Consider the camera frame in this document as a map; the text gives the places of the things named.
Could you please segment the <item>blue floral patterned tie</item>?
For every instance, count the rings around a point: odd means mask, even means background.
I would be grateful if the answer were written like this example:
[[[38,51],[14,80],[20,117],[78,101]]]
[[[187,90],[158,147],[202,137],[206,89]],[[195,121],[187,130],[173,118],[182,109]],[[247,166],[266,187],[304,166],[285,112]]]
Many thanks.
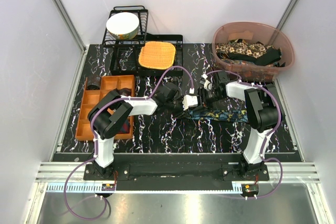
[[[212,120],[222,122],[248,123],[247,110],[210,110],[202,112],[190,112],[185,116],[193,120]]]

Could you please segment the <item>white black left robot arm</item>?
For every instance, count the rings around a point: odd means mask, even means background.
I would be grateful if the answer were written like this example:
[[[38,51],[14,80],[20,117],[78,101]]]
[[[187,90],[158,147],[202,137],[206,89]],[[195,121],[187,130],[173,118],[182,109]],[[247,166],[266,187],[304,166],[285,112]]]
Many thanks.
[[[114,137],[125,131],[124,125],[129,117],[154,115],[164,110],[183,110],[179,88],[171,82],[158,86],[151,97],[130,97],[129,93],[128,89],[108,92],[88,114],[95,146],[91,173],[103,180],[113,175]]]

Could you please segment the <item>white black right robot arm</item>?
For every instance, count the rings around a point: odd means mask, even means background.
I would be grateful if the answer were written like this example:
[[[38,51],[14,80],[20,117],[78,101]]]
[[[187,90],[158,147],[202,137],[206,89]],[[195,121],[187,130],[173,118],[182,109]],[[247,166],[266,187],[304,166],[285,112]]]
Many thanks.
[[[284,118],[283,108],[273,84],[261,86],[243,82],[236,73],[234,75],[238,79],[233,81],[228,78],[229,73],[231,72],[214,70],[202,75],[201,87],[198,88],[200,111],[196,115],[223,121],[231,114],[214,109],[215,102],[233,98],[245,103],[247,123],[251,130],[238,163],[238,173],[242,179],[250,180],[263,169],[266,147]]]

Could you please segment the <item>pile of patterned ties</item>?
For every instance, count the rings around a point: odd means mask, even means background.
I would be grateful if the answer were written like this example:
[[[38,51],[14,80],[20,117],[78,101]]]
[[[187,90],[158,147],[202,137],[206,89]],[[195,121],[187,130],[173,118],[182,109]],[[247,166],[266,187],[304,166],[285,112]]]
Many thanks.
[[[243,39],[230,40],[215,45],[217,56],[225,63],[236,65],[256,65],[263,67],[285,67],[280,63],[282,52],[273,45],[261,42],[249,43]]]

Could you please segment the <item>maroon dark green rolled tie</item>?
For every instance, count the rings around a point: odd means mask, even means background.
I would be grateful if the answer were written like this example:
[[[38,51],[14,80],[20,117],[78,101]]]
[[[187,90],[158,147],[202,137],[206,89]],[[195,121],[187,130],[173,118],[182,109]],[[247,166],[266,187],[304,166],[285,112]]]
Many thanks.
[[[126,97],[131,96],[132,94],[132,90],[128,88],[117,89],[117,92],[119,95],[123,95]]]

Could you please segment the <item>orange woven mat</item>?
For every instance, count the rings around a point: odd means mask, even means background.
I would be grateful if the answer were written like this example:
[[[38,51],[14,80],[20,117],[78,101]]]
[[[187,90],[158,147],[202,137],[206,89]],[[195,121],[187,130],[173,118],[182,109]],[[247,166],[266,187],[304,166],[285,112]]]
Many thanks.
[[[169,42],[146,42],[139,53],[141,67],[154,70],[166,70],[173,66],[176,48]]]

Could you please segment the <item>maroon blue striped rolled tie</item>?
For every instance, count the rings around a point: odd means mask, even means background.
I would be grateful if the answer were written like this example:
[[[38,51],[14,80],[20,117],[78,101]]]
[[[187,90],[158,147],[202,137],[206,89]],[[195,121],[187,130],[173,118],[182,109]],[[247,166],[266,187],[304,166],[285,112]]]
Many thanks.
[[[119,134],[129,134],[130,133],[130,122],[129,120],[126,120],[123,125],[121,126],[121,129],[119,131]]]

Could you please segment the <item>pink translucent plastic tub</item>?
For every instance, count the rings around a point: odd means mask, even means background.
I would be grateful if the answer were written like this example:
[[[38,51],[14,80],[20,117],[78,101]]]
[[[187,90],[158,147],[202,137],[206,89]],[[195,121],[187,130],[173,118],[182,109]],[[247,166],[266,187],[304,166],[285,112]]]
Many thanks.
[[[295,62],[288,37],[261,23],[221,26],[213,36],[212,50],[217,69],[235,72],[247,81],[272,82]]]

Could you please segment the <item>wooden compartment organizer box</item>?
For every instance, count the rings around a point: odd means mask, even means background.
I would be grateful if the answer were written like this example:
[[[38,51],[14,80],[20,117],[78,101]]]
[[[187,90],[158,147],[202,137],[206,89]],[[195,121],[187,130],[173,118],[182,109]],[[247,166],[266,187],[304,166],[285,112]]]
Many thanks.
[[[135,95],[135,77],[133,75],[104,76],[101,77],[100,90],[86,90],[87,78],[85,80],[84,92],[82,95],[79,119],[76,128],[75,139],[78,141],[92,141],[93,133],[88,120],[89,112],[102,100],[109,91],[114,89],[128,88],[132,90],[131,96]]]

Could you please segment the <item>dark blue patterned rolled tie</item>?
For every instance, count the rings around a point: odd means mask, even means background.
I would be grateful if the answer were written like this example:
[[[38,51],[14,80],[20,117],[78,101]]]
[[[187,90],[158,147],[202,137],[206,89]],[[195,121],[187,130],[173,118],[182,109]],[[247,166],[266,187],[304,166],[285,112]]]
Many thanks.
[[[87,78],[86,90],[100,90],[100,87],[101,87],[100,76],[90,76]]]

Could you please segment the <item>white ceramic bowl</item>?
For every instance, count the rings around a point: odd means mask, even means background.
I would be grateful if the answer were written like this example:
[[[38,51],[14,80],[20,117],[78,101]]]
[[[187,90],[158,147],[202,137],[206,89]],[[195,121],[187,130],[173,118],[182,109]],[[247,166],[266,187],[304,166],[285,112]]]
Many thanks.
[[[129,40],[138,34],[139,25],[140,21],[136,14],[121,12],[107,20],[106,29],[116,40]]]

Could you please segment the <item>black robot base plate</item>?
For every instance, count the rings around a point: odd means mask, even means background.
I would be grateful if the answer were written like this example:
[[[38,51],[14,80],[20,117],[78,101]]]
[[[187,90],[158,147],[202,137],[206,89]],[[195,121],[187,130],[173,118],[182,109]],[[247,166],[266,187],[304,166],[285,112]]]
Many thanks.
[[[259,181],[270,179],[264,165],[256,173],[242,175],[237,164],[230,163],[115,163],[107,168],[98,168],[93,164],[85,166],[84,180],[127,181],[138,177],[210,177],[224,181]]]

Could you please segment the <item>aluminium frame rail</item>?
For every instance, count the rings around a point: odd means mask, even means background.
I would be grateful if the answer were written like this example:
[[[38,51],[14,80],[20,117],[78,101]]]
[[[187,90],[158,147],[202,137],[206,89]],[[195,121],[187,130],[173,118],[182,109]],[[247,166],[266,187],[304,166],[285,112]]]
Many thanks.
[[[113,173],[119,181],[151,178],[210,178],[233,182],[271,182],[279,180],[283,183],[318,183],[320,181],[316,168],[312,163],[282,163],[265,164],[250,175],[242,175],[236,163],[205,163],[205,162],[133,162],[118,163],[99,172],[92,163],[44,162],[40,165],[37,181],[64,181],[69,177],[73,181],[112,180]]]

